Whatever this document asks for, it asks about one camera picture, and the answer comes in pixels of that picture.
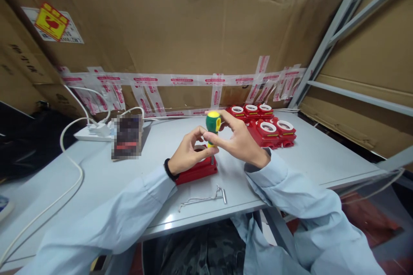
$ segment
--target light blue sleeve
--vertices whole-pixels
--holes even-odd
[[[247,173],[248,181],[268,205],[301,219],[294,234],[299,263],[312,274],[384,274],[366,236],[343,213],[338,195],[288,167],[275,152],[269,154],[271,162]]]
[[[88,275],[102,253],[119,254],[135,243],[176,190],[163,166],[74,223],[48,231],[35,258],[18,275]]]

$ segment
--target table surface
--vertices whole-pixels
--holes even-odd
[[[326,188],[339,188],[358,183],[385,173],[374,164],[347,149],[292,113],[276,112],[282,120],[292,123],[297,130],[295,145],[277,149],[291,167],[299,169],[315,183]],[[17,242],[20,245],[1,269],[21,267],[35,255],[44,233],[60,221],[75,220],[118,194],[137,176],[151,173],[170,158],[183,135],[197,125],[204,125],[204,117],[146,122],[143,132],[145,144],[138,159],[113,162],[109,142],[78,141],[67,150],[85,171],[85,179],[75,196],[55,216],[50,218],[74,190],[54,205],[35,222]],[[229,139],[232,132],[225,128],[220,135]],[[243,172],[243,162],[223,149],[216,155],[218,173],[201,180],[178,186],[178,192],[162,207],[141,240],[188,229],[208,222],[266,207],[253,192]],[[6,191],[16,204],[14,211],[0,223],[0,253],[16,235],[43,209],[55,201],[79,177],[78,170],[60,155],[32,178]],[[188,205],[178,212],[180,203],[193,197],[209,197],[216,185],[225,189],[228,203],[222,199]]]

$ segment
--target hand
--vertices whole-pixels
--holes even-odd
[[[213,156],[219,152],[217,147],[206,148],[200,152],[194,150],[196,141],[203,142],[202,134],[205,128],[198,126],[186,134],[172,158],[168,161],[168,167],[172,175],[177,175],[192,168],[202,159]]]
[[[224,126],[228,126],[234,134],[229,141],[221,139],[212,132],[205,132],[203,138],[218,147],[222,147],[235,158],[250,163],[260,169],[265,167],[271,158],[268,153],[254,141],[245,123],[233,117],[226,110],[219,110],[217,112],[221,115],[223,121],[225,121],[225,123],[221,124],[220,131]]]

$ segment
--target black wristband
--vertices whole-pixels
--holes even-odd
[[[178,175],[172,175],[172,173],[171,173],[171,171],[169,170],[169,167],[168,167],[168,161],[169,160],[170,160],[170,158],[165,160],[165,163],[163,164],[163,167],[165,168],[166,174],[168,174],[169,178],[173,181],[176,181],[179,177],[179,174]]]

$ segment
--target cardboard wall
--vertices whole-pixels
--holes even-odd
[[[254,74],[263,55],[270,56],[266,72],[305,67],[341,0],[8,2],[51,62],[70,72],[99,66],[105,72],[236,75]],[[45,41],[33,27],[25,7],[43,2],[70,15],[71,37]],[[122,89],[126,105],[136,106],[128,86]],[[221,105],[243,103],[250,89],[224,87]],[[210,106],[212,87],[159,87],[159,93],[167,110],[196,109]]]
[[[412,7],[413,0],[389,0],[337,43],[316,81],[413,107]],[[413,144],[413,119],[406,115],[315,87],[300,108],[386,158]]]
[[[58,72],[5,0],[0,0],[0,101],[32,114],[36,103],[72,118],[84,116],[83,109],[63,86]]]

